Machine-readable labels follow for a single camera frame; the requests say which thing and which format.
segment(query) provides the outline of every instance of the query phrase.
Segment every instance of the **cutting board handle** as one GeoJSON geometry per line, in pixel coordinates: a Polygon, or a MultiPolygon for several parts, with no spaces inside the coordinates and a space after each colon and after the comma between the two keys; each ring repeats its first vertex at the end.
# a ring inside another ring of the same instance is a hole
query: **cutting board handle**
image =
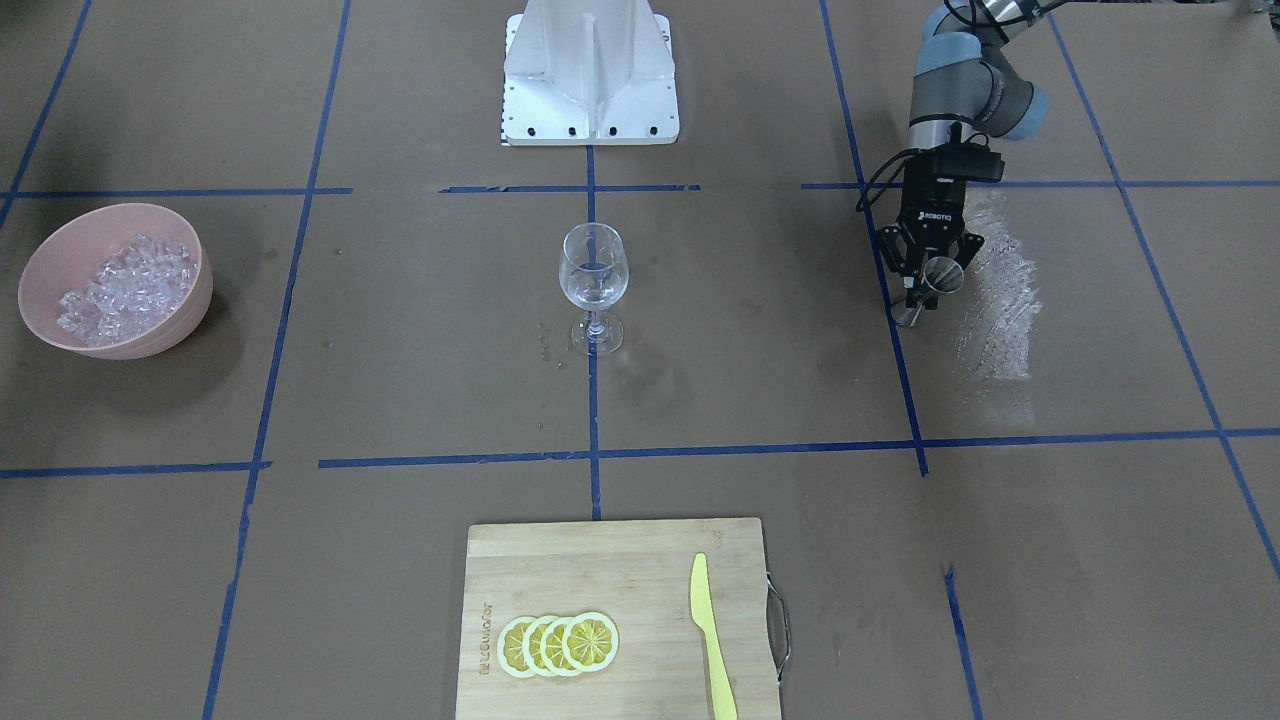
{"type": "Polygon", "coordinates": [[[765,597],[764,620],[769,632],[769,652],[773,655],[773,665],[778,669],[778,687],[781,688],[782,676],[787,671],[787,662],[791,662],[791,612],[787,611],[786,598],[782,597],[782,593],[778,591],[778,587],[773,584],[773,573],[765,570],[764,582],[769,587],[769,594],[765,597]],[[773,642],[774,638],[773,616],[768,611],[769,597],[778,598],[778,607],[782,610],[782,638],[785,647],[781,660],[778,659],[777,651],[774,651],[774,646],[777,643],[773,642]]]}

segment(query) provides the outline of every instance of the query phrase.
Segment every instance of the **wooden cutting board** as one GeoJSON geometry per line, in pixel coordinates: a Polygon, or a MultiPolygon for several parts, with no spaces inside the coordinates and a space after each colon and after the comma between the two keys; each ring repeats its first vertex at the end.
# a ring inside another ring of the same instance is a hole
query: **wooden cutting board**
{"type": "Polygon", "coordinates": [[[472,525],[457,719],[710,720],[703,634],[689,610],[698,552],[707,553],[739,717],[781,720],[756,518],[472,525]],[[513,618],[589,610],[618,626],[618,653],[604,670],[520,679],[498,665],[498,634],[513,618]]]}

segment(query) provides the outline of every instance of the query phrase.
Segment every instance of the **metal handle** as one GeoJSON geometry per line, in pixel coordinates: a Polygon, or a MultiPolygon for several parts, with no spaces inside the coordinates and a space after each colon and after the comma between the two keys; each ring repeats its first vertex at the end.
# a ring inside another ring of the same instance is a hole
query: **metal handle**
{"type": "MultiPolygon", "coordinates": [[[[773,584],[773,574],[769,573],[768,570],[764,571],[764,582],[765,582],[765,584],[769,585],[769,594],[773,596],[773,597],[776,597],[776,598],[778,598],[778,606],[782,609],[782,634],[783,634],[783,637],[787,641],[787,650],[786,650],[786,653],[782,656],[782,660],[780,661],[777,659],[777,656],[774,656],[774,659],[773,659],[773,662],[778,667],[778,687],[781,688],[782,687],[782,675],[786,674],[786,671],[787,671],[787,662],[791,661],[791,614],[787,611],[787,601],[786,601],[786,598],[782,597],[782,593],[778,592],[778,588],[773,584]]],[[[765,614],[765,621],[768,621],[768,614],[765,614]]],[[[772,629],[773,628],[771,625],[769,626],[769,630],[771,630],[769,632],[769,652],[771,653],[773,652],[773,633],[772,633],[772,629]]]]}

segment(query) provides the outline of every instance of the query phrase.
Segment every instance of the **lemon slice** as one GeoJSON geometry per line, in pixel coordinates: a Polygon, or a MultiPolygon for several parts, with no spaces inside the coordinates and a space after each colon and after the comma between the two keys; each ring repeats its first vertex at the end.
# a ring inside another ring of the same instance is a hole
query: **lemon slice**
{"type": "Polygon", "coordinates": [[[572,619],[561,644],[571,667],[598,673],[618,653],[618,626],[603,612],[584,612],[572,619]]]}
{"type": "Polygon", "coordinates": [[[547,667],[553,675],[561,678],[572,678],[582,674],[582,670],[570,665],[568,657],[564,656],[564,635],[575,620],[576,618],[561,618],[547,625],[538,648],[538,656],[543,661],[543,667],[547,667]]]}
{"type": "Polygon", "coordinates": [[[532,678],[536,674],[525,662],[524,653],[525,632],[532,621],[532,615],[521,615],[498,634],[498,665],[512,678],[532,678]]]}
{"type": "Polygon", "coordinates": [[[556,675],[543,665],[541,659],[543,633],[547,632],[547,625],[550,625],[556,620],[559,620],[559,615],[543,615],[530,621],[525,629],[525,637],[520,641],[520,655],[525,665],[535,675],[541,675],[543,678],[553,678],[556,675]]]}

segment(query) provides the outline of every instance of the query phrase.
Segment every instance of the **blue tape line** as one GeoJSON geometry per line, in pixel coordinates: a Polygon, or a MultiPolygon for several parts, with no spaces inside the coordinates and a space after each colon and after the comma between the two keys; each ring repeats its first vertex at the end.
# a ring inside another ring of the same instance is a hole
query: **blue tape line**
{"type": "Polygon", "coordinates": [[[1124,181],[1125,187],[1280,187],[1280,181],[1124,181]]]}
{"type": "Polygon", "coordinates": [[[1280,437],[1280,428],[1238,428],[1224,430],[1226,437],[1280,437]]]}
{"type": "Polygon", "coordinates": [[[1235,475],[1235,484],[1240,488],[1240,496],[1244,497],[1244,506],[1249,510],[1249,518],[1253,519],[1253,528],[1258,532],[1258,537],[1262,539],[1262,547],[1266,550],[1267,560],[1271,561],[1271,571],[1275,573],[1277,580],[1280,580],[1280,556],[1276,555],[1276,546],[1271,542],[1271,533],[1267,532],[1267,524],[1262,520],[1262,512],[1258,511],[1258,503],[1253,500],[1253,491],[1249,489],[1248,480],[1244,479],[1244,471],[1240,470],[1240,462],[1235,459],[1235,450],[1231,447],[1231,441],[1226,439],[1224,433],[1221,438],[1222,452],[1226,454],[1226,461],[1231,464],[1231,474],[1235,475]]]}
{"type": "MultiPolygon", "coordinates": [[[[1125,187],[1280,187],[1280,181],[1125,181],[1125,187]]],[[[993,187],[1115,187],[1111,181],[1001,181],[993,187]]],[[[800,190],[858,190],[856,182],[804,182],[800,190]]],[[[901,188],[902,183],[869,183],[868,188],[901,188]]]]}
{"type": "Polygon", "coordinates": [[[609,460],[631,457],[699,457],[724,455],[790,455],[805,452],[863,452],[877,450],[914,450],[909,439],[865,442],[809,442],[795,445],[726,445],[703,447],[640,447],[631,450],[602,450],[600,457],[609,460]]]}
{"type": "Polygon", "coordinates": [[[586,222],[595,222],[595,146],[586,146],[586,222]]]}
{"type": "Polygon", "coordinates": [[[598,184],[595,192],[684,192],[695,187],[701,188],[687,184],[598,184]]]}
{"type": "Polygon", "coordinates": [[[180,475],[186,473],[243,473],[270,462],[187,462],[178,465],[105,465],[97,468],[19,468],[0,470],[0,480],[19,478],[91,478],[106,475],[180,475]]]}
{"type": "MultiPolygon", "coordinates": [[[[1225,430],[1230,437],[1280,437],[1280,428],[1240,428],[1225,430]]],[[[1084,433],[1059,436],[1001,436],[972,438],[924,439],[929,448],[947,447],[1021,447],[1037,445],[1100,445],[1115,442],[1162,442],[1219,438],[1216,430],[1161,430],[1144,433],[1084,433]]],[[[787,455],[806,452],[876,452],[884,450],[914,450],[915,442],[909,439],[858,441],[858,442],[803,442],[780,445],[722,445],[691,447],[630,447],[599,450],[594,454],[602,460],[625,460],[636,457],[698,457],[732,455],[787,455]]],[[[559,450],[547,452],[504,452],[476,455],[424,455],[406,457],[339,457],[320,460],[321,469],[334,468],[387,468],[399,465],[468,465],[497,462],[536,462],[543,460],[589,460],[591,450],[559,450]]]]}
{"type": "MultiPolygon", "coordinates": [[[[298,234],[293,241],[293,256],[289,261],[289,279],[284,287],[284,302],[280,307],[280,323],[275,333],[275,348],[271,354],[271,369],[268,373],[266,392],[262,397],[262,415],[259,420],[257,438],[253,443],[253,461],[262,460],[262,451],[266,446],[266,429],[271,419],[271,404],[275,400],[275,384],[280,374],[280,359],[284,355],[284,338],[289,328],[289,311],[293,306],[293,288],[298,279],[298,261],[302,258],[302,245],[307,234],[307,224],[311,218],[311,204],[315,199],[316,178],[320,174],[320,160],[324,156],[324,140],[329,129],[329,110],[333,108],[333,95],[338,85],[338,69],[342,67],[342,50],[347,40],[347,23],[351,19],[351,0],[343,0],[342,20],[338,24],[338,40],[333,50],[333,64],[329,68],[329,86],[325,90],[324,106],[320,111],[320,127],[316,129],[315,150],[311,154],[311,172],[307,176],[307,192],[302,201],[302,215],[298,219],[298,234]]],[[[209,688],[205,693],[205,710],[202,720],[212,720],[214,706],[218,701],[218,683],[223,673],[223,659],[227,655],[227,638],[230,633],[232,615],[236,610],[236,592],[239,588],[239,573],[244,561],[244,546],[248,539],[250,507],[253,505],[253,496],[257,492],[259,469],[250,470],[248,483],[244,487],[244,503],[241,509],[239,538],[236,546],[236,571],[230,584],[227,585],[227,596],[223,601],[221,624],[218,630],[218,644],[214,647],[214,662],[209,670],[209,688]]]]}
{"type": "MultiPolygon", "coordinates": [[[[827,32],[827,51],[831,54],[831,69],[836,74],[836,90],[840,94],[840,109],[845,115],[845,133],[849,136],[849,151],[854,158],[854,173],[858,177],[858,186],[863,188],[867,186],[867,176],[863,174],[863,160],[861,154],[858,151],[858,137],[854,133],[854,117],[849,110],[849,97],[845,95],[845,76],[840,70],[840,56],[836,54],[836,37],[831,32],[831,13],[827,10],[827,0],[819,0],[822,8],[822,24],[827,32]]],[[[902,355],[902,342],[897,336],[897,323],[893,322],[893,316],[890,313],[890,307],[893,301],[890,299],[888,293],[888,279],[884,277],[884,263],[881,260],[879,251],[876,249],[876,222],[872,218],[870,209],[863,213],[863,218],[867,220],[868,238],[872,246],[872,258],[876,261],[876,275],[879,278],[881,283],[881,297],[884,302],[884,322],[888,325],[890,340],[893,343],[893,360],[897,364],[897,378],[899,383],[902,386],[902,401],[906,405],[906,419],[911,425],[911,439],[915,442],[915,459],[920,465],[920,475],[929,474],[929,462],[924,456],[924,443],[920,438],[920,421],[915,414],[915,398],[911,395],[911,379],[906,374],[906,357],[902,355]]]]}
{"type": "Polygon", "coordinates": [[[41,191],[41,192],[15,192],[18,200],[67,200],[67,199],[97,199],[97,197],[260,197],[260,196],[303,196],[307,192],[314,195],[351,195],[351,187],[317,187],[308,191],[305,187],[232,187],[212,190],[69,190],[69,191],[41,191]]]}
{"type": "Polygon", "coordinates": [[[227,638],[232,630],[232,614],[236,611],[236,593],[239,591],[241,568],[244,566],[244,546],[248,543],[248,509],[253,503],[253,493],[257,492],[257,469],[250,470],[248,483],[244,486],[244,503],[241,506],[239,530],[236,534],[236,570],[232,573],[232,582],[227,584],[227,593],[223,596],[223,614],[218,621],[218,642],[214,646],[214,664],[209,669],[209,687],[205,691],[202,720],[212,720],[214,705],[218,701],[218,683],[223,676],[223,659],[227,657],[227,638]]]}
{"type": "Polygon", "coordinates": [[[1007,447],[1027,445],[1085,445],[1105,442],[1152,442],[1169,439],[1212,439],[1217,430],[1169,430],[1151,433],[1097,433],[1078,436],[1005,436],[925,439],[925,447],[1007,447]]]}
{"type": "MultiPolygon", "coordinates": [[[[586,222],[595,220],[595,147],[586,146],[586,222]]],[[[586,404],[589,415],[590,434],[590,471],[591,471],[591,519],[599,520],[600,512],[600,398],[599,398],[599,364],[595,355],[595,342],[588,342],[586,352],[586,404]]]]}
{"type": "Polygon", "coordinates": [[[600,511],[600,401],[598,392],[599,373],[596,372],[595,342],[590,342],[586,356],[588,365],[588,405],[591,415],[591,519],[599,520],[600,511]]]}
{"type": "Polygon", "coordinates": [[[1160,269],[1156,266],[1156,256],[1151,251],[1151,245],[1147,242],[1147,234],[1143,232],[1142,223],[1138,220],[1138,213],[1134,210],[1133,201],[1129,199],[1129,190],[1125,187],[1125,182],[1120,177],[1120,169],[1116,165],[1115,156],[1111,154],[1111,147],[1107,145],[1107,140],[1102,133],[1102,126],[1098,122],[1097,114],[1093,111],[1093,104],[1089,102],[1088,94],[1084,91],[1084,83],[1080,81],[1080,74],[1075,69],[1075,63],[1071,60],[1071,53],[1066,47],[1066,41],[1062,40],[1062,33],[1057,27],[1057,22],[1053,17],[1050,17],[1048,22],[1050,27],[1053,29],[1053,37],[1057,40],[1057,46],[1062,50],[1062,58],[1066,60],[1066,69],[1071,73],[1071,81],[1075,83],[1075,90],[1080,95],[1080,101],[1084,104],[1084,111],[1089,115],[1089,123],[1093,126],[1093,132],[1098,136],[1098,143],[1102,146],[1102,155],[1107,159],[1107,165],[1111,168],[1111,176],[1115,178],[1115,184],[1120,191],[1121,200],[1124,200],[1125,211],[1129,214],[1129,222],[1133,224],[1133,229],[1138,234],[1138,243],[1142,246],[1142,254],[1147,260],[1147,266],[1151,269],[1151,277],[1156,282],[1156,290],[1160,291],[1160,299],[1165,304],[1165,310],[1169,313],[1169,320],[1172,323],[1174,332],[1178,336],[1178,342],[1183,347],[1183,355],[1187,356],[1187,364],[1192,369],[1192,375],[1196,378],[1196,386],[1199,388],[1201,398],[1204,401],[1204,409],[1208,410],[1210,420],[1213,423],[1213,429],[1221,439],[1222,451],[1226,454],[1226,459],[1231,465],[1231,471],[1235,474],[1240,495],[1244,497],[1244,503],[1249,509],[1249,515],[1253,518],[1253,527],[1258,532],[1258,538],[1262,541],[1262,547],[1267,553],[1267,559],[1271,561],[1271,569],[1275,571],[1276,579],[1280,579],[1280,557],[1276,556],[1275,544],[1271,542],[1271,534],[1267,532],[1267,527],[1262,521],[1262,515],[1258,514],[1257,506],[1253,502],[1253,493],[1249,491],[1249,484],[1244,479],[1244,473],[1240,470],[1240,466],[1235,460],[1235,451],[1231,448],[1231,441],[1229,439],[1226,430],[1222,428],[1222,420],[1217,414],[1217,407],[1213,405],[1213,398],[1210,396],[1208,384],[1204,382],[1204,375],[1201,373],[1199,364],[1196,361],[1196,355],[1192,352],[1190,342],[1187,340],[1187,333],[1183,331],[1183,323],[1178,319],[1178,310],[1174,309],[1174,301],[1169,296],[1169,290],[1165,287],[1165,281],[1160,274],[1160,269]]]}
{"type": "Polygon", "coordinates": [[[947,606],[951,607],[951,626],[956,632],[956,646],[960,648],[960,664],[964,666],[964,682],[969,687],[969,706],[973,719],[982,720],[982,700],[978,698],[978,680],[973,675],[973,660],[969,657],[969,637],[960,619],[960,598],[956,597],[956,569],[951,566],[943,578],[947,585],[947,606]]]}
{"type": "Polygon", "coordinates": [[[440,195],[489,195],[503,192],[684,192],[699,191],[700,184],[508,184],[508,186],[449,186],[440,195]]]}
{"type": "Polygon", "coordinates": [[[9,219],[9,210],[13,208],[14,193],[22,186],[22,178],[27,174],[27,168],[31,165],[31,156],[36,152],[36,145],[40,142],[40,133],[45,129],[45,123],[49,120],[49,113],[54,109],[54,100],[58,99],[58,91],[63,87],[63,79],[67,78],[67,68],[72,64],[72,56],[76,55],[76,47],[79,45],[81,33],[84,32],[84,23],[88,20],[88,9],[93,5],[93,0],[84,0],[84,5],[81,6],[79,18],[76,20],[76,31],[72,32],[70,44],[67,45],[67,54],[63,55],[63,64],[58,68],[58,74],[54,77],[54,87],[49,90],[49,97],[45,99],[45,106],[40,109],[40,118],[36,119],[36,127],[31,131],[31,140],[27,141],[27,149],[22,154],[22,161],[18,163],[18,172],[13,176],[13,184],[9,186],[9,197],[5,199],[4,206],[0,206],[0,227],[4,227],[4,222],[9,219]]]}
{"type": "Polygon", "coordinates": [[[497,455],[424,455],[404,457],[335,457],[321,460],[321,470],[337,468],[404,468],[424,465],[489,465],[498,462],[539,462],[544,460],[586,460],[586,450],[561,450],[549,452],[502,452],[497,455]]]}

